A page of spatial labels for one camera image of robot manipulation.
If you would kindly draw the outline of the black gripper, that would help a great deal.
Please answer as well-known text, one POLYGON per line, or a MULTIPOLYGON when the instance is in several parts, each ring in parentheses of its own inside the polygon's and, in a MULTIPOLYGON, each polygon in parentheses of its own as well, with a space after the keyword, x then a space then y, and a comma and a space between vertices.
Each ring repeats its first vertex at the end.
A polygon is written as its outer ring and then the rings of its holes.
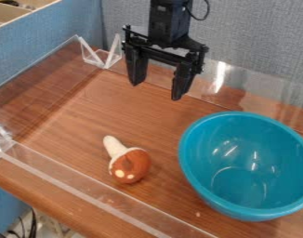
POLYGON ((125 53, 126 71, 130 84, 138 85, 146 77, 148 61, 156 60, 170 66, 177 65, 170 86, 170 99, 178 100, 189 90, 194 75, 193 67, 204 64, 208 47, 182 35, 170 43, 152 39, 144 29, 125 25, 125 40, 121 42, 125 53))

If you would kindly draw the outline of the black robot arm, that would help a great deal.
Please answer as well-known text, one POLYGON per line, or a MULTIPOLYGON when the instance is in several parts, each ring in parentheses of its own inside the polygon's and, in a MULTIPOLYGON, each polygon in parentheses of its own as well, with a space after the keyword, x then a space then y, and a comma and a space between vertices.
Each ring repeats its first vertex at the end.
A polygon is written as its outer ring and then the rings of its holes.
POLYGON ((150 0, 149 25, 145 33, 130 24, 122 26, 125 54, 130 84, 145 81, 149 60, 176 67, 170 85, 170 99, 178 100, 189 90, 196 74, 204 69, 208 47, 188 36, 189 18, 204 20, 190 13, 192 0, 150 0))

